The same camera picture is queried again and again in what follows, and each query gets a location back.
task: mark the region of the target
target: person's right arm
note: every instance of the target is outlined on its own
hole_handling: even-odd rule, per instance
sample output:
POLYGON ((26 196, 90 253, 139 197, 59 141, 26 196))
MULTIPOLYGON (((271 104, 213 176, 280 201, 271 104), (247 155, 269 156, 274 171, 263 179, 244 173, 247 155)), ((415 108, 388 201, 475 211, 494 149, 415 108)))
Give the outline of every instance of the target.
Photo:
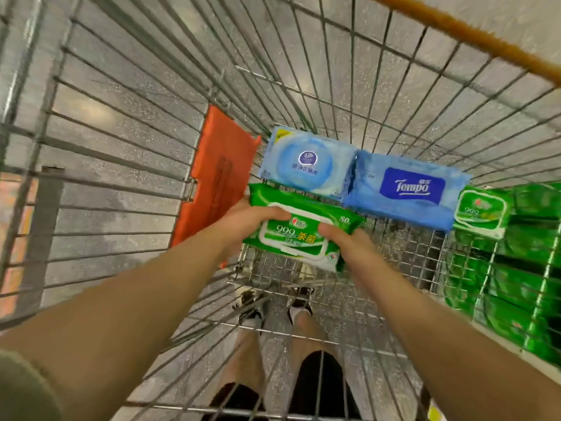
POLYGON ((321 225, 319 233, 340 246, 449 420, 561 419, 561 386, 414 288, 365 232, 321 225))

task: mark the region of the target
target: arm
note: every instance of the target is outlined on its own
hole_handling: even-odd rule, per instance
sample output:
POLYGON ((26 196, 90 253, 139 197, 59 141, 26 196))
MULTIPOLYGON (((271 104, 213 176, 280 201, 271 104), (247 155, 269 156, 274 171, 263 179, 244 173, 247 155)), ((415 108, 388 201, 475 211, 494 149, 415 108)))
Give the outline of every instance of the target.
POLYGON ((109 419, 140 383, 218 264, 280 208, 228 214, 178 246, 77 297, 40 312, 0 337, 44 375, 64 419, 109 419))
POLYGON ((376 301, 450 420, 559 418, 561 386, 414 288, 389 267, 363 231, 351 236, 333 226, 320 227, 340 246, 354 280, 376 301))

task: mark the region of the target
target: metal wire basket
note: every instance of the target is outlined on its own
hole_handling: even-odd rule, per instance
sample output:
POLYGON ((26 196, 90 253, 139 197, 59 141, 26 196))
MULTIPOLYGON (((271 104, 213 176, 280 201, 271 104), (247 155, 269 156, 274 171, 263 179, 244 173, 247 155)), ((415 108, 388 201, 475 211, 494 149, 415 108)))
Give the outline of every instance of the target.
MULTIPOLYGON (((253 136, 289 125, 454 165, 477 186, 561 180, 560 68, 417 1, 1 1, 1 330, 168 248, 196 192, 191 166, 211 104, 253 136)), ((543 283, 555 279, 560 228, 543 283)), ((465 256, 462 272, 479 260, 469 242, 439 232, 375 218, 367 229, 439 299, 454 255, 465 256)), ((485 283, 497 254, 495 245, 485 283)), ((364 419, 427 419, 422 380, 346 275, 310 275, 249 247, 216 273, 115 419, 216 412, 217 374, 245 328, 231 309, 242 284, 271 298, 264 415, 306 419, 286 413, 295 378, 284 307, 295 283, 316 287, 317 318, 364 419)), ((557 351, 559 331, 549 331, 557 351)), ((487 333, 557 379, 526 344, 487 333)))

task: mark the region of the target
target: left hand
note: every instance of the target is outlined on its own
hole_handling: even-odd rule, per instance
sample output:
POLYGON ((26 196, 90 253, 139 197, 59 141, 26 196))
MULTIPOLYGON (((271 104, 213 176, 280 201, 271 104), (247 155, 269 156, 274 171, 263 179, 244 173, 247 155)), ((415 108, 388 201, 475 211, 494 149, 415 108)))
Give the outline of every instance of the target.
POLYGON ((216 227, 224 238, 226 257, 231 257, 239 252, 242 241, 255 232, 263 221, 290 218, 291 214, 278 206, 251 206, 248 197, 244 196, 212 227, 216 227))

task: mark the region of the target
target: sleeve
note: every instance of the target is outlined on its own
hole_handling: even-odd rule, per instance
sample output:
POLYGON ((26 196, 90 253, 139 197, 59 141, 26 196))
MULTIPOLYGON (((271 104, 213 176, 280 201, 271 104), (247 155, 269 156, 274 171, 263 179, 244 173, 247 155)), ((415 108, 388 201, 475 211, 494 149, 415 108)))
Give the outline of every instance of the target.
POLYGON ((6 421, 61 421, 62 413, 48 382, 13 351, 0 350, 0 408, 6 421))

